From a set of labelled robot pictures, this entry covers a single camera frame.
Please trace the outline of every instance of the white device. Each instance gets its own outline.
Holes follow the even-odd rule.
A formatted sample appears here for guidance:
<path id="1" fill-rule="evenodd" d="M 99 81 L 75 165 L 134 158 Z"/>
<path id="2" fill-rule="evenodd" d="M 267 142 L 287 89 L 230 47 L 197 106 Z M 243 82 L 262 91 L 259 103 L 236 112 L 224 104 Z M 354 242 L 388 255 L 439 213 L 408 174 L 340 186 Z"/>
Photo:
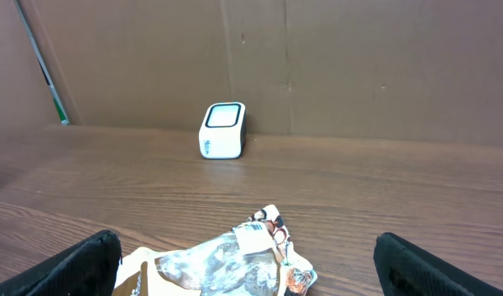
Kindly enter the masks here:
<path id="1" fill-rule="evenodd" d="M 246 139 L 246 107 L 242 103 L 212 104 L 199 131 L 202 156 L 207 159 L 235 159 Z"/>

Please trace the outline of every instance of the barcode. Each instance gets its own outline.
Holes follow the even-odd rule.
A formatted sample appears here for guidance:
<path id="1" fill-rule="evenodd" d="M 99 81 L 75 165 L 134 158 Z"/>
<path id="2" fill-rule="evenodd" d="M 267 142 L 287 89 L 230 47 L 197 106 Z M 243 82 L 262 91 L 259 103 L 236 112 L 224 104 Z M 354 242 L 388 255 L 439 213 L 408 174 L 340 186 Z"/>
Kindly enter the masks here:
<path id="1" fill-rule="evenodd" d="M 261 224 L 249 224 L 246 225 L 246 230 L 263 230 Z"/>

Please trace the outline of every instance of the wooden tabletop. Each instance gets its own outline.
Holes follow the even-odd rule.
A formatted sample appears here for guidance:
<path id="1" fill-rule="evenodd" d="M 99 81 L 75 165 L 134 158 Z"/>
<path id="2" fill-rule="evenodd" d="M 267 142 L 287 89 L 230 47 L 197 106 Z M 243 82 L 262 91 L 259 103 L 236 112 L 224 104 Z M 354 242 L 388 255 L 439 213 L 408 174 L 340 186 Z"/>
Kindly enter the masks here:
<path id="1" fill-rule="evenodd" d="M 192 247 L 275 204 L 319 280 L 380 295 L 372 252 L 394 232 L 503 289 L 503 149 L 248 135 L 203 160 L 196 132 L 48 127 L 0 151 L 0 282 L 101 229 L 124 255 Z"/>

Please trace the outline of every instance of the device screen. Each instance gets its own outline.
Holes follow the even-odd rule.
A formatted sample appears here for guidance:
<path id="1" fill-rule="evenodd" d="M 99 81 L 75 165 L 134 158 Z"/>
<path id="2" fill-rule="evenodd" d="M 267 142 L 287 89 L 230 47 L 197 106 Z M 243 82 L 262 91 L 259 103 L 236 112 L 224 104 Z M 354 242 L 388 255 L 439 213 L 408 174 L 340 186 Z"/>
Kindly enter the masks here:
<path id="1" fill-rule="evenodd" d="M 238 104 L 221 104 L 211 108 L 208 118 L 208 127 L 232 127 L 237 123 L 238 112 L 241 106 Z"/>

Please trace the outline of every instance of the cardboard wall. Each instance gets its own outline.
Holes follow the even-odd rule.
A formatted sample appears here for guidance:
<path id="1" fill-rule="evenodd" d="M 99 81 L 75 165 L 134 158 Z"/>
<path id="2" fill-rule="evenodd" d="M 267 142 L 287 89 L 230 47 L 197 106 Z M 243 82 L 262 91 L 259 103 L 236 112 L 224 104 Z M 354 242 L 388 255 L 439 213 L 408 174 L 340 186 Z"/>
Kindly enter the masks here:
<path id="1" fill-rule="evenodd" d="M 503 146 L 503 0 L 21 0 L 73 123 Z"/>
<path id="2" fill-rule="evenodd" d="M 0 0 L 0 148 L 49 124 L 53 97 L 14 2 Z"/>

